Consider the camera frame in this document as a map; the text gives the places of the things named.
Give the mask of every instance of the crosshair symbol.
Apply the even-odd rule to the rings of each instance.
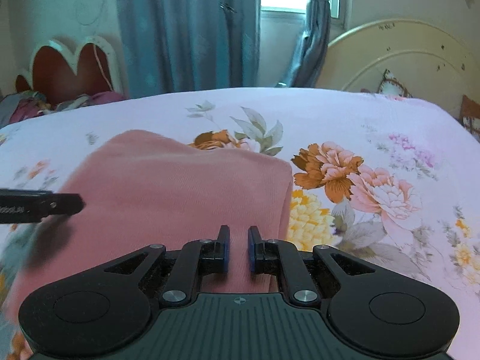
[[[247,300],[245,298],[242,298],[242,297],[238,297],[238,298],[235,298],[233,300],[236,304],[244,304]]]

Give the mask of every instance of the curved headboard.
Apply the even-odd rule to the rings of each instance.
[[[458,118],[463,95],[480,103],[480,68],[464,45],[417,20],[354,28],[328,47],[317,88],[376,92],[389,69],[414,96]]]
[[[123,93],[115,51],[99,36],[87,37],[74,54],[58,40],[39,44],[30,69],[17,76],[15,87],[17,92],[41,92],[52,105],[80,95]]]

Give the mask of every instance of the wall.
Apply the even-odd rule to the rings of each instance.
[[[15,0],[9,5],[9,14],[15,59],[22,68],[29,66],[37,44],[58,39],[74,51],[88,35],[107,39],[123,61],[116,0]],[[95,23],[88,26],[79,23],[92,21]],[[121,74],[126,87],[123,63]]]
[[[10,37],[8,0],[0,0],[0,92],[8,95],[15,91],[17,67]]]
[[[116,0],[106,0],[98,26],[82,27],[75,17],[75,0],[15,0],[9,4],[10,28],[18,66],[28,66],[35,45],[58,38],[73,46],[86,35],[97,33],[108,39],[123,61]],[[81,0],[81,19],[95,18],[102,0]],[[465,0],[348,0],[346,29],[373,20],[409,17],[432,23],[463,41],[480,61],[480,0],[469,9]],[[258,85],[281,80],[303,28],[301,15],[262,13]],[[339,35],[334,28],[332,37]],[[126,75],[121,63],[124,84]]]

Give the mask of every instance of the red headboard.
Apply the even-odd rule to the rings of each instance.
[[[52,105],[80,95],[122,92],[114,56],[113,48],[99,37],[88,38],[75,54],[51,40],[37,47],[30,71],[17,76],[15,87],[17,92],[41,92]]]

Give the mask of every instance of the curtain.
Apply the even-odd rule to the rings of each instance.
[[[279,86],[311,88],[315,85],[327,52],[330,22],[328,0],[310,0],[307,4],[305,30],[286,77]]]
[[[117,0],[130,97],[254,86],[260,0]]]

